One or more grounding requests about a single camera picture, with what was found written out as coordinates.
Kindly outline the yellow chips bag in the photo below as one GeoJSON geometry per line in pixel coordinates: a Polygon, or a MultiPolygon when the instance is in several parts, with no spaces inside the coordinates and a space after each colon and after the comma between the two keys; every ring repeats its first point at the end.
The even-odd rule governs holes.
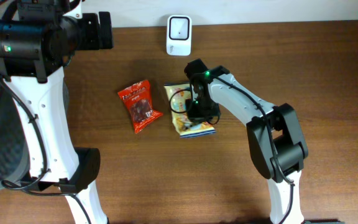
{"type": "Polygon", "coordinates": [[[172,123],[181,138],[195,138],[214,134],[216,130],[207,122],[190,121],[185,105],[186,100],[191,99],[189,83],[165,83],[165,91],[168,97],[168,105],[172,114],[172,123]]]}

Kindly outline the red snack packet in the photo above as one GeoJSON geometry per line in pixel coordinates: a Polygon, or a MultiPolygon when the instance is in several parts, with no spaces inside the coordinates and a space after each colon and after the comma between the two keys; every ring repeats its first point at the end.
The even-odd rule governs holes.
{"type": "Polygon", "coordinates": [[[131,116],[136,134],[163,116],[162,112],[153,108],[150,87],[148,80],[142,80],[117,93],[131,116]]]}

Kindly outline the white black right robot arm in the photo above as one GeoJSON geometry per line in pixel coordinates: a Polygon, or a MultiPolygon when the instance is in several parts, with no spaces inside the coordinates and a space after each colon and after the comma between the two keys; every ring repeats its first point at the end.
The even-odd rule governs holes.
{"type": "Polygon", "coordinates": [[[299,184],[308,147],[293,107],[261,99],[222,65],[208,68],[196,59],[184,73],[190,81],[186,113],[191,121],[217,121],[223,106],[246,127],[252,163],[268,183],[270,221],[304,223],[299,184]]]}

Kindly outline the white barcode scanner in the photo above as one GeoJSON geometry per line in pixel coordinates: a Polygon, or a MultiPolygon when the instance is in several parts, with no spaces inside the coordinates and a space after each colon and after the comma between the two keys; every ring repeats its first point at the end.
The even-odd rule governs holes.
{"type": "Polygon", "coordinates": [[[166,52],[172,56],[191,54],[192,20],[190,16],[172,15],[167,19],[166,52]]]}

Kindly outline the grey plastic lattice basket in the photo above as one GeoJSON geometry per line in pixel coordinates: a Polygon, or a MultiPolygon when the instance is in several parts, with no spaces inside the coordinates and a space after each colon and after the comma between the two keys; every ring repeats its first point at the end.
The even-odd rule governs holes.
{"type": "Polygon", "coordinates": [[[40,195],[62,187],[80,164],[67,124],[63,68],[44,84],[0,75],[0,190],[40,195]]]}

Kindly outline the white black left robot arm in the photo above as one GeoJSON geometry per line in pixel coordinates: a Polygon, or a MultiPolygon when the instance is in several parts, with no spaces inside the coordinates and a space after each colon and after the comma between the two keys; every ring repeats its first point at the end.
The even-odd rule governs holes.
{"type": "Polygon", "coordinates": [[[0,18],[0,85],[14,100],[28,168],[8,190],[65,197],[76,223],[107,223],[96,178],[100,151],[75,147],[64,104],[64,69],[79,50],[114,46],[110,13],[84,13],[81,1],[8,1],[0,18]]]}

